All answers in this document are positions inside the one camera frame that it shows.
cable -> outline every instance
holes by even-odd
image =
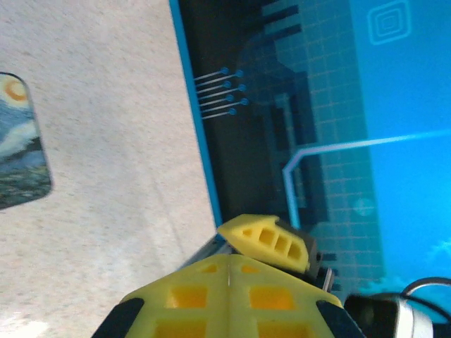
[[[418,290],[422,287],[428,287],[431,285],[445,285],[447,287],[451,287],[451,279],[445,278],[445,277],[421,278],[420,280],[417,280],[417,281],[407,285],[406,288],[404,290],[402,290],[402,293],[406,294],[407,296],[410,296],[416,290]]]
[[[444,317],[449,322],[449,324],[451,324],[451,314],[449,314],[446,310],[439,307],[438,305],[431,303],[430,301],[426,301],[424,299],[421,299],[421,298],[418,298],[415,296],[410,296],[408,294],[403,294],[402,292],[401,293],[399,293],[399,292],[383,292],[380,294],[374,294],[371,297],[373,297],[375,299],[386,299],[386,298],[399,297],[406,301],[413,301],[415,303],[421,304],[421,305],[431,309],[432,311],[438,313],[439,315]]]

black plastic part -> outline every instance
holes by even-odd
[[[220,236],[212,237],[206,244],[203,245],[191,258],[183,263],[180,268],[184,268],[188,265],[201,261],[207,257],[210,257],[215,254],[223,254],[226,245],[226,241],[224,238]]]
[[[350,295],[345,310],[368,338],[393,338],[398,305],[394,301]]]
[[[327,301],[317,301],[316,307],[335,338],[365,338],[347,312]]]
[[[116,305],[92,338],[125,338],[144,305],[144,299],[134,298]]]
[[[434,338],[451,337],[451,324],[433,324]]]

yellow robot part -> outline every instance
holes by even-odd
[[[245,256],[305,273],[309,269],[307,247],[298,236],[276,225],[277,216],[240,215],[218,232]]]
[[[334,338],[327,292],[241,255],[215,255],[126,296],[142,299],[126,338]]]

grid pattern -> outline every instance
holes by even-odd
[[[280,0],[262,8],[271,15],[299,6],[299,14],[265,25],[265,34],[300,24],[302,31],[274,42],[279,67],[307,72],[317,144],[366,139],[357,55],[348,0]],[[275,63],[266,63],[269,68]],[[259,83],[259,90],[264,84]],[[287,125],[290,133],[292,125]],[[328,222],[312,234],[319,248],[337,254],[330,262],[339,272],[335,293],[345,298],[370,280],[383,276],[377,210],[368,149],[321,156]],[[296,176],[298,206],[304,206],[302,181]]]
[[[296,72],[288,67],[294,58],[292,57],[284,64],[278,53],[279,43],[290,42],[292,46],[299,46],[298,42],[303,37],[298,3],[291,2],[288,4],[284,1],[274,1],[261,8],[263,18],[274,17],[277,13],[290,12],[291,15],[284,16],[282,20],[266,23],[262,31],[257,32],[250,39],[240,57],[240,67],[245,72],[246,95],[250,101],[259,105],[255,113],[264,119],[268,150],[273,159],[271,169],[278,197],[272,202],[272,209],[280,209],[285,203],[280,165],[286,163],[297,148],[296,129],[291,118],[293,111],[291,111],[289,100],[296,92],[303,89],[304,82],[307,83],[302,76],[297,76]],[[292,27],[296,29],[280,37],[280,32],[287,32]],[[279,38],[268,40],[268,37]],[[307,55],[306,53],[301,55],[302,48],[296,47],[296,49],[298,52],[293,56],[296,60],[299,60],[300,56],[303,58],[304,72],[306,72]],[[299,169],[295,170],[295,182],[298,204],[305,207],[304,187]]]

pixelated graphic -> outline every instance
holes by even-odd
[[[397,0],[372,8],[368,13],[372,44],[386,44],[407,37],[412,32],[409,2]]]

